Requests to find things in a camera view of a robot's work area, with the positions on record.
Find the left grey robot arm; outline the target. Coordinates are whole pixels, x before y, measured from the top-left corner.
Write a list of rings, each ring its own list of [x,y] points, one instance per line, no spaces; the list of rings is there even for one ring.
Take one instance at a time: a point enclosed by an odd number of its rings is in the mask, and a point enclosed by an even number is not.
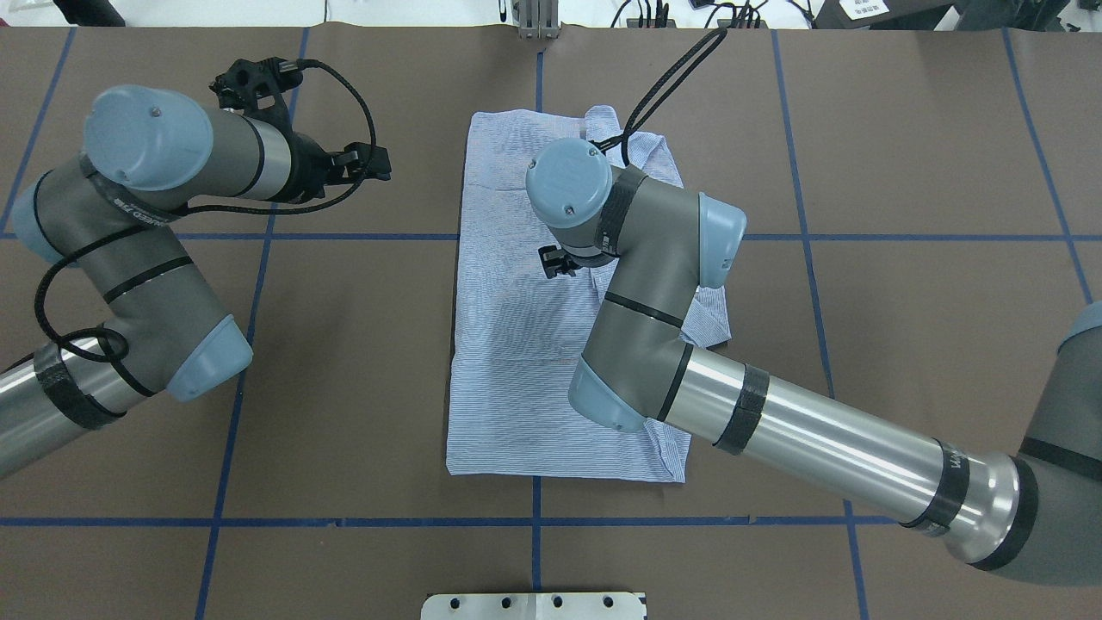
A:
[[[168,393],[185,403],[251,365],[244,330],[172,225],[224,213],[318,213],[326,187],[389,180],[377,138],[327,152],[290,122],[282,85],[210,85],[216,107],[133,84],[93,102],[77,156],[12,208],[50,264],[33,313],[47,341],[3,373],[3,476]]]

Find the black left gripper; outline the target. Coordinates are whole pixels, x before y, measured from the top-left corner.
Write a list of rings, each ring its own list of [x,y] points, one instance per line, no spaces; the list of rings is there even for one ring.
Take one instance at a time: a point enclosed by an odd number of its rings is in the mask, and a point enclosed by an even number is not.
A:
[[[385,146],[347,145],[326,152],[314,139],[293,131],[288,138],[291,168],[281,189],[281,203],[304,204],[324,199],[325,188],[350,185],[357,180],[391,180],[393,168]]]

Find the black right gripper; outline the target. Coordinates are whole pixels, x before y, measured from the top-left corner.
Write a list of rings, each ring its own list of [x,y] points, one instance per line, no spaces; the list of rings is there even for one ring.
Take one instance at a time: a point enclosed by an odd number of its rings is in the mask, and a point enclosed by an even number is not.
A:
[[[574,278],[576,270],[606,267],[617,259],[617,255],[603,251],[597,246],[571,247],[548,244],[538,251],[539,262],[547,279],[560,276]]]

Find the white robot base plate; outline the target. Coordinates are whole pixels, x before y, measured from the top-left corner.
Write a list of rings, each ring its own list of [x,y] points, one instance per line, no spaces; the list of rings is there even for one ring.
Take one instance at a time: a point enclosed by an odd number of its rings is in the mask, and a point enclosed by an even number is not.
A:
[[[645,592],[441,592],[421,619],[648,619]]]

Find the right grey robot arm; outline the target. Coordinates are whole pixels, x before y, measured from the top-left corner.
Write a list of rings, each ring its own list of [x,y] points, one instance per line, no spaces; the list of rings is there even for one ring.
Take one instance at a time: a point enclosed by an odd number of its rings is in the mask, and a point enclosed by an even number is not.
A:
[[[977,456],[684,341],[696,290],[727,281],[739,208],[611,165],[581,138],[543,146],[526,192],[555,238],[539,251],[547,278],[616,264],[568,388],[582,416],[687,431],[874,507],[1005,580],[1099,585],[1096,302],[1060,344],[1016,454]]]

